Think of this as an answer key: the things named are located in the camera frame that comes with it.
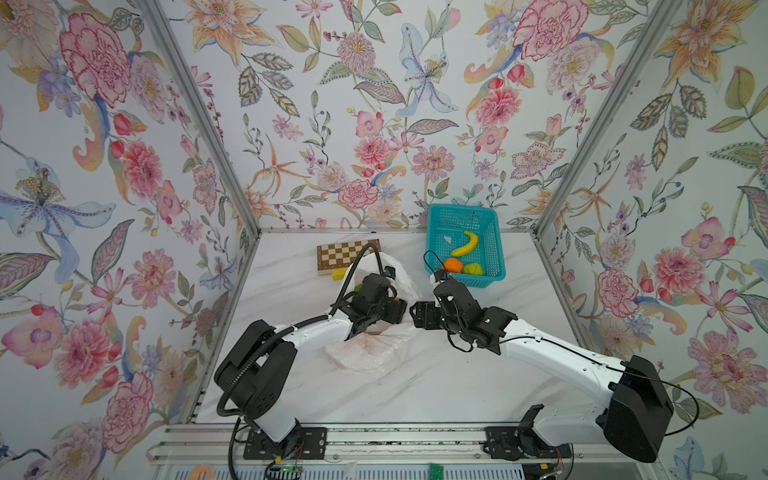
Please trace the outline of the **wooden chessboard box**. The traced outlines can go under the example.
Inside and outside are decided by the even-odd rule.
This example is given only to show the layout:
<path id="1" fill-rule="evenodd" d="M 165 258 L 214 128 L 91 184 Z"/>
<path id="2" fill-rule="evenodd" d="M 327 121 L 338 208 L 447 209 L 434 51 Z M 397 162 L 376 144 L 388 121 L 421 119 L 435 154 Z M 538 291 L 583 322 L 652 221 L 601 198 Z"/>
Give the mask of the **wooden chessboard box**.
<path id="1" fill-rule="evenodd" d="M 317 273 L 319 275 L 331 275 L 335 270 L 348 268 L 368 243 L 381 248 L 378 239 L 319 245 L 316 248 Z"/>

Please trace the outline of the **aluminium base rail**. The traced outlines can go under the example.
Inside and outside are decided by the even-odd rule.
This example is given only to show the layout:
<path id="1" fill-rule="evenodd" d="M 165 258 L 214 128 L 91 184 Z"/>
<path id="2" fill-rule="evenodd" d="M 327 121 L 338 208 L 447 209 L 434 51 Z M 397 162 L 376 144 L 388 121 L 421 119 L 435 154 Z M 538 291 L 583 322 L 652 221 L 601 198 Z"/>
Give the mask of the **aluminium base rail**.
<path id="1" fill-rule="evenodd" d="M 335 423 L 323 426 L 325 464 L 490 463 L 483 450 L 480 423 Z M 152 465 L 223 464 L 231 424 L 186 424 L 166 427 L 148 458 Z"/>

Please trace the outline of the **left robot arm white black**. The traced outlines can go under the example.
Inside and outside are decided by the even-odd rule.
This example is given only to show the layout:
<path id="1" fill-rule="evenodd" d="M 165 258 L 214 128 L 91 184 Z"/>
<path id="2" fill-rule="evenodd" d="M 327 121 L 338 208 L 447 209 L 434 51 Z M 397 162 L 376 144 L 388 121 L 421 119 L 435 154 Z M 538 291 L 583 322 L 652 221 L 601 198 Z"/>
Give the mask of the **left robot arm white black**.
<path id="1" fill-rule="evenodd" d="M 300 423 L 280 400 L 294 362 L 378 322 L 400 323 L 407 303 L 398 298 L 394 279 L 392 267 L 368 274 L 358 290 L 342 291 L 328 313 L 296 324 L 251 323 L 214 374 L 221 389 L 216 414 L 239 418 L 275 444 L 297 436 Z"/>

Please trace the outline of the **white plastic bag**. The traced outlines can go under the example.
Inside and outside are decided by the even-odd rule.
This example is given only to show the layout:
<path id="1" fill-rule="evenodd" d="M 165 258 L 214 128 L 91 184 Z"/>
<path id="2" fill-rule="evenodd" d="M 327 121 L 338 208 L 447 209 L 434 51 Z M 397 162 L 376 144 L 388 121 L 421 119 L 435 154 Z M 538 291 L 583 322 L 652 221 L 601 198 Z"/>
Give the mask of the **white plastic bag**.
<path id="1" fill-rule="evenodd" d="M 387 253 L 380 254 L 384 267 L 395 269 L 391 280 L 397 290 L 397 298 L 407 306 L 422 297 L 422 292 L 404 265 Z M 384 323 L 382 329 L 375 326 L 373 333 L 360 333 L 354 338 L 330 344 L 325 353 L 341 369 L 356 373 L 383 373 L 402 363 L 407 353 L 407 343 L 416 335 L 411 320 L 403 319 L 399 325 Z"/>

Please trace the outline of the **green circuit board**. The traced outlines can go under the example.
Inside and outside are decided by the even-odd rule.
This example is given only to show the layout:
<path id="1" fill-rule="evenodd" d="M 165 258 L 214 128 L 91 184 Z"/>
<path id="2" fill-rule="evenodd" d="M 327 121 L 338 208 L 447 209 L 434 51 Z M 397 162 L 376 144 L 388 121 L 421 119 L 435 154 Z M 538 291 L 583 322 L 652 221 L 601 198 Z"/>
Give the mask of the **green circuit board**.
<path id="1" fill-rule="evenodd" d="M 443 465 L 430 463 L 428 468 L 428 480 L 444 480 L 445 468 Z"/>

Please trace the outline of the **green apple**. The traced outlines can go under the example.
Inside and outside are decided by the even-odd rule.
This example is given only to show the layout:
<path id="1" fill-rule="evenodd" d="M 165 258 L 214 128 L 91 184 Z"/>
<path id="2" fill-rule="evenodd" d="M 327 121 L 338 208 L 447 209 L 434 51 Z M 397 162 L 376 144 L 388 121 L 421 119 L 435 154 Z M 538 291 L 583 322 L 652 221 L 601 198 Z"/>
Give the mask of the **green apple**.
<path id="1" fill-rule="evenodd" d="M 484 270 L 482 265 L 479 263 L 469 263 L 463 266 L 462 273 L 472 276 L 483 276 Z"/>

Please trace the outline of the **yellow block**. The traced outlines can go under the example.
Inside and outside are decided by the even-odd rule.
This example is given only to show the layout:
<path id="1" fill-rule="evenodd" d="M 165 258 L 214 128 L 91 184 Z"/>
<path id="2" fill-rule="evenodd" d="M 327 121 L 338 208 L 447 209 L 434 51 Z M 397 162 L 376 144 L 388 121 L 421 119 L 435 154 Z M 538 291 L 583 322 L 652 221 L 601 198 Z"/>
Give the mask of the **yellow block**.
<path id="1" fill-rule="evenodd" d="M 345 278 L 346 273 L 347 273 L 346 268 L 339 268 L 339 269 L 334 269 L 331 273 L 331 276 L 334 281 L 339 281 Z"/>

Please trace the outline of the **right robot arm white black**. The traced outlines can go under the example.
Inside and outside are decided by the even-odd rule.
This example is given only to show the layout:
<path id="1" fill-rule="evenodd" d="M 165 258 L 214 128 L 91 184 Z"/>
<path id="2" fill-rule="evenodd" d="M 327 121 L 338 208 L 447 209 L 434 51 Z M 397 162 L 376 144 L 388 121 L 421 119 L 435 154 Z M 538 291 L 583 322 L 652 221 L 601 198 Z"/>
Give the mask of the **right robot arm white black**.
<path id="1" fill-rule="evenodd" d="M 500 307 L 483 307 L 453 278 L 409 313 L 416 327 L 444 330 L 475 349 L 523 361 L 588 397 L 563 408 L 535 405 L 520 425 L 548 446 L 606 444 L 642 463 L 657 461 L 674 407 L 654 365 L 605 356 L 550 335 Z"/>

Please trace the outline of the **yellow banana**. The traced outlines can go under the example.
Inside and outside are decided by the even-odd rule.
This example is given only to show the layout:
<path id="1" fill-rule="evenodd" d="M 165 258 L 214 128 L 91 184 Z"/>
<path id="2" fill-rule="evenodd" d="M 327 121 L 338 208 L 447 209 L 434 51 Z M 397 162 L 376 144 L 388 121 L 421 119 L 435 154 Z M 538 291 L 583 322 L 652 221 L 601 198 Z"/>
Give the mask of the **yellow banana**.
<path id="1" fill-rule="evenodd" d="M 479 244 L 479 237 L 476 233 L 464 231 L 464 235 L 467 237 L 467 241 L 464 245 L 451 252 L 451 256 L 454 258 L 464 257 L 473 253 Z"/>

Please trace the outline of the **teal plastic basket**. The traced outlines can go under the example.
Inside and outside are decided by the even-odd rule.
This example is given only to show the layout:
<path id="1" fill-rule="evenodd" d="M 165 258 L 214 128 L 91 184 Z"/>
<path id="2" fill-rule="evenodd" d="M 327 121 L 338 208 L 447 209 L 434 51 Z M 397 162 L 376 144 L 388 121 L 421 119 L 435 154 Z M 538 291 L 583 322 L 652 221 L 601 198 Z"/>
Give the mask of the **teal plastic basket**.
<path id="1" fill-rule="evenodd" d="M 459 282 L 486 288 L 506 277 L 497 214 L 487 208 L 435 204 L 428 209 L 425 268 L 447 267 Z"/>

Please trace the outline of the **orange fruit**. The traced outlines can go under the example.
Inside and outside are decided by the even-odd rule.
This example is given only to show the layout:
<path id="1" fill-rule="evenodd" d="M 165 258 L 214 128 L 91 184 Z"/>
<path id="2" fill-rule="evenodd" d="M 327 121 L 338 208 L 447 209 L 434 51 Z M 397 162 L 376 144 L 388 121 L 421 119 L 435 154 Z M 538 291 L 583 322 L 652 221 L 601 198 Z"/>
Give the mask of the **orange fruit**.
<path id="1" fill-rule="evenodd" d="M 456 258 L 448 258 L 443 262 L 443 266 L 451 273 L 461 273 L 464 268 L 464 264 Z"/>

